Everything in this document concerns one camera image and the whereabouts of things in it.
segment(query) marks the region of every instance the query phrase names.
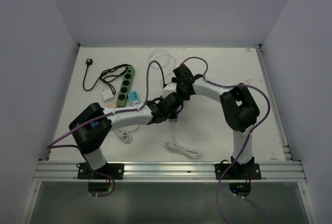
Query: black mounting bracket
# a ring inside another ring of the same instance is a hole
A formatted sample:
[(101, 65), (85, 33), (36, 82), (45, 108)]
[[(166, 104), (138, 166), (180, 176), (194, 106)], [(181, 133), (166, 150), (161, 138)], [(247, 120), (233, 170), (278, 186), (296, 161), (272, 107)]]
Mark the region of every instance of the black mounting bracket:
[[(106, 179), (103, 176), (97, 176), (91, 173), (86, 163), (78, 163), (76, 167), (78, 168), (77, 179), (87, 179), (87, 180)], [(123, 163), (108, 163), (107, 164), (108, 172), (102, 171), (100, 173), (108, 174), (114, 180), (122, 180), (124, 168), (125, 165)]]
[[(214, 164), (216, 179), (219, 180), (223, 172), (228, 168), (229, 163)], [(254, 163), (254, 158), (246, 164), (236, 162), (223, 178), (224, 180), (261, 180), (261, 173), (258, 163)]]

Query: white table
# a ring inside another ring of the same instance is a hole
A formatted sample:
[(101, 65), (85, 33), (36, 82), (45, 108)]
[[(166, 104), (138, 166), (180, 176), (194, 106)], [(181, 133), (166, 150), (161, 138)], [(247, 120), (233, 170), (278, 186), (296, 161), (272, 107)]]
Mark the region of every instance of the white table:
[[(89, 104), (93, 102), (99, 102), (101, 106), (105, 104), (101, 92), (103, 89), (108, 89), (106, 84), (99, 81), (90, 92), (85, 92), (82, 88), (87, 58), (93, 59), (93, 65), (89, 67), (86, 79), (87, 88), (92, 86), (101, 71), (128, 63), (136, 70), (131, 90), (136, 90), (143, 101), (146, 92), (145, 76), (148, 57), (154, 50), (155, 48), (80, 48), (55, 137), (67, 132), (68, 125)], [(224, 84), (249, 83), (267, 93), (254, 48), (164, 48), (164, 50), (175, 57), (177, 66), (190, 56), (206, 59), (209, 63), (207, 77), (210, 80)], [(158, 61), (166, 64), (167, 59), (162, 57)], [(205, 69), (204, 63), (199, 60), (190, 60), (186, 65), (193, 74), (203, 73)], [(174, 62), (171, 59), (164, 71), (168, 74), (173, 68)], [(161, 95), (160, 80), (160, 71), (151, 69), (150, 100)], [(118, 78), (113, 83), (117, 91), (121, 82), (122, 78)], [(251, 93), (260, 109), (258, 118), (260, 119), (266, 112), (266, 102), (256, 91), (251, 90)], [(124, 144), (113, 132), (110, 132), (102, 144), (104, 156), (108, 161), (194, 161), (195, 159), (165, 150), (163, 143), (172, 140), (170, 126), (168, 121), (141, 126), (137, 132), (133, 133), (131, 144)], [(175, 136), (183, 146), (201, 151), (202, 157), (195, 161), (229, 160), (233, 151), (232, 130), (225, 122), (221, 104), (202, 96), (194, 95), (189, 102), (185, 102), (184, 110), (175, 126)], [(75, 141), (72, 136), (69, 136), (60, 144), (75, 144)], [(268, 119), (254, 131), (253, 152), (256, 161), (285, 161), (281, 135), (272, 111)], [(62, 148), (53, 149), (49, 160), (80, 161), (82, 157), (73, 148)]]

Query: white cable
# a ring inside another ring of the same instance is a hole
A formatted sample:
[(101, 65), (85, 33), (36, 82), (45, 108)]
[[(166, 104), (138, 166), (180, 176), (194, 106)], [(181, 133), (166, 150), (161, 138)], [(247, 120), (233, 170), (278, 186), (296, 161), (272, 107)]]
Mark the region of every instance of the white cable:
[(133, 131), (127, 131), (124, 128), (119, 128), (115, 129), (114, 132), (122, 142), (124, 142), (125, 144), (130, 144), (133, 141), (130, 133), (136, 132), (140, 128), (140, 126), (141, 125), (139, 124), (139, 126)]
[[(158, 51), (163, 51), (166, 54), (162, 54), (162, 55), (158, 56), (157, 58), (152, 59), (154, 56), (157, 56), (156, 53), (158, 53)], [(172, 58), (173, 61), (174, 61), (174, 67), (172, 68), (172, 70), (167, 75), (165, 75), (165, 78), (167, 78), (168, 76), (170, 76), (173, 73), (173, 70), (176, 68), (176, 60), (175, 60), (175, 58), (173, 56), (171, 56), (170, 54), (168, 54), (168, 52), (166, 50), (164, 50), (164, 49), (155, 49), (154, 51), (152, 51), (151, 54), (149, 55), (148, 63), (150, 63), (151, 61), (156, 61), (156, 60), (158, 60), (161, 57), (167, 57), (166, 64), (164, 66), (162, 66), (161, 68), (165, 68), (166, 66), (168, 66), (168, 64), (170, 64), (170, 60), (171, 60), (170, 58)], [(160, 67), (153, 66), (153, 64), (151, 65), (151, 67), (154, 68), (154, 69), (160, 69)]]
[(164, 143), (166, 150), (169, 150), (170, 152), (174, 153), (184, 154), (194, 159), (199, 159), (201, 157), (201, 153), (198, 150), (183, 147), (176, 141), (174, 136), (174, 122), (171, 122), (171, 136), (173, 141), (166, 141)]

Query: black plug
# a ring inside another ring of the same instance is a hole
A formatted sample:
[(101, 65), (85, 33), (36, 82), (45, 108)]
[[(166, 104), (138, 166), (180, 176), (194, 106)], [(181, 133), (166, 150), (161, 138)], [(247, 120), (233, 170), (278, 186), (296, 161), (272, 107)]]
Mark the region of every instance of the black plug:
[(85, 63), (86, 63), (87, 66), (90, 66), (93, 63), (93, 60), (90, 59), (90, 58), (87, 58), (87, 60), (85, 61)]

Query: black power cord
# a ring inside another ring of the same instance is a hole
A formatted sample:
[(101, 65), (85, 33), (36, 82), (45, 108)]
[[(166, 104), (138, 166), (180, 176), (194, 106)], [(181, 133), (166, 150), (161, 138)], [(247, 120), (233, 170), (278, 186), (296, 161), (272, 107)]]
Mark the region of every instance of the black power cord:
[[(121, 64), (121, 65), (117, 65), (117, 66), (115, 66), (115, 67), (113, 67), (113, 68), (106, 69), (106, 70), (104, 70), (104, 71), (102, 71), (102, 72), (100, 73), (100, 76), (99, 76), (98, 79), (95, 81), (95, 83), (93, 84), (93, 86), (92, 86), (90, 89), (86, 89), (86, 88), (85, 88), (85, 85), (84, 85), (84, 84), (85, 84), (85, 78), (86, 78), (87, 73), (88, 73), (88, 68), (89, 68), (89, 66), (92, 65), (93, 60), (90, 59), (90, 58), (88, 58), (88, 59), (85, 61), (85, 63), (86, 63), (86, 65), (87, 65), (87, 69), (85, 70), (85, 74), (84, 74), (84, 78), (83, 78), (82, 86), (83, 86), (84, 91), (86, 91), (86, 92), (91, 91), (91, 90), (95, 87), (95, 85), (97, 84), (97, 82), (98, 82), (99, 80), (101, 80), (102, 82), (104, 82), (105, 84), (107, 84), (107, 85), (109, 86), (109, 88), (111, 89), (112, 93), (115, 94), (115, 93), (116, 93), (116, 90), (115, 90), (114, 86), (111, 84), (111, 82), (114, 81), (114, 80), (116, 80), (116, 79), (119, 78), (120, 76), (124, 75), (124, 74), (127, 72), (128, 68), (129, 68), (129, 67), (132, 67), (132, 65), (130, 65), (130, 64)], [(116, 70), (118, 70), (118, 69), (120, 69), (120, 68), (123, 68), (123, 67), (124, 67), (124, 71), (122, 71), (120, 74), (118, 74), (118, 75), (107, 75), (107, 74), (109, 74), (109, 73), (114, 73)]]

